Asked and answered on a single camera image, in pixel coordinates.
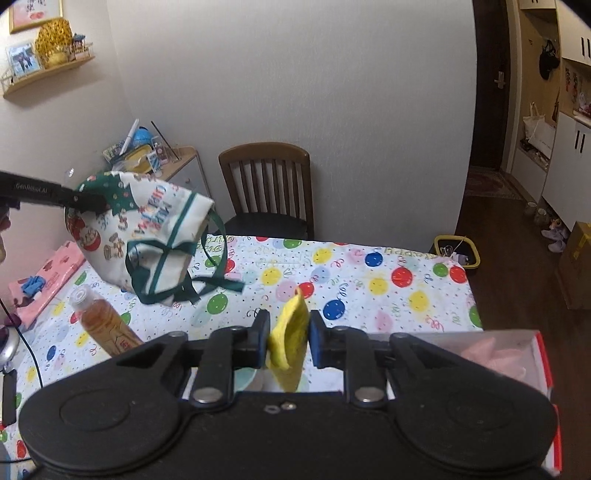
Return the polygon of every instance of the golden tree ornament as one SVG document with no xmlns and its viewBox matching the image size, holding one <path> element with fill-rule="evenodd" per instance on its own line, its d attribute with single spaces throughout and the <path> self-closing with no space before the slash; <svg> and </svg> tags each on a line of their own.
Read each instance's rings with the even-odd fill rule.
<svg viewBox="0 0 591 480">
<path fill-rule="evenodd" d="M 64 56 L 59 55 L 60 53 L 65 53 L 67 60 L 71 44 L 72 29 L 70 28 L 70 22 L 64 18 L 55 18 L 40 28 L 39 35 L 35 40 L 35 50 L 43 66 L 48 68 L 54 66 L 52 63 L 55 63 L 56 57 L 64 58 Z"/>
</svg>

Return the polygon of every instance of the pink cloth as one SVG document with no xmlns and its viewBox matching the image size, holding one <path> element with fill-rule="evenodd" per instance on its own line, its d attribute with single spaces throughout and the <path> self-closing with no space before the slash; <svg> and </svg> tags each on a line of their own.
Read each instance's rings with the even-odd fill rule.
<svg viewBox="0 0 591 480">
<path fill-rule="evenodd" d="M 33 298 L 26 298 L 22 293 L 21 286 L 27 281 L 27 278 L 8 284 L 12 294 L 12 304 L 16 307 L 15 313 L 26 328 L 31 326 L 37 316 L 84 261 L 84 255 L 76 243 L 66 242 L 36 273 L 36 275 L 45 278 L 47 283 Z"/>
</svg>

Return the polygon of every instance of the picture frame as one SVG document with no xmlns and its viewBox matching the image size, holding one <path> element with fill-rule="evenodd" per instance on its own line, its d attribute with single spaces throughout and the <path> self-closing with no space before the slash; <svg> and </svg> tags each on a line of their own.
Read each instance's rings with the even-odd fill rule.
<svg viewBox="0 0 591 480">
<path fill-rule="evenodd" d="M 35 55 L 34 40 L 6 47 L 6 54 L 8 63 L 17 78 L 26 77 L 43 69 L 41 62 Z"/>
<path fill-rule="evenodd" d="M 63 16 L 61 0 L 17 0 L 8 9 L 9 30 L 13 34 Z"/>
</svg>

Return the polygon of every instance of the doormat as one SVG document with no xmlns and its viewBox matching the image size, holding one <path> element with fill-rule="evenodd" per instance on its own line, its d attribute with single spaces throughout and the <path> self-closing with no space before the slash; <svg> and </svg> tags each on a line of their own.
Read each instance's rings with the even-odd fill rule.
<svg viewBox="0 0 591 480">
<path fill-rule="evenodd" d="M 523 200 L 499 171 L 481 167 L 469 167 L 464 197 L 497 197 L 502 199 Z"/>
</svg>

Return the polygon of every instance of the shoe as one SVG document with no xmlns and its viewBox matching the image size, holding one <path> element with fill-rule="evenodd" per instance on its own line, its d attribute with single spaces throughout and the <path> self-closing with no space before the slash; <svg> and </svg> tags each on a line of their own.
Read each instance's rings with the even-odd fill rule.
<svg viewBox="0 0 591 480">
<path fill-rule="evenodd" d="M 549 240 L 554 240 L 555 242 L 564 239 L 562 233 L 560 233 L 560 230 L 557 228 L 554 230 L 542 230 L 542 236 Z"/>
<path fill-rule="evenodd" d="M 550 250 L 554 254 L 561 254 L 562 252 L 564 252 L 565 248 L 566 243 L 564 243 L 564 240 L 558 240 L 553 244 L 548 245 L 548 250 Z"/>
</svg>

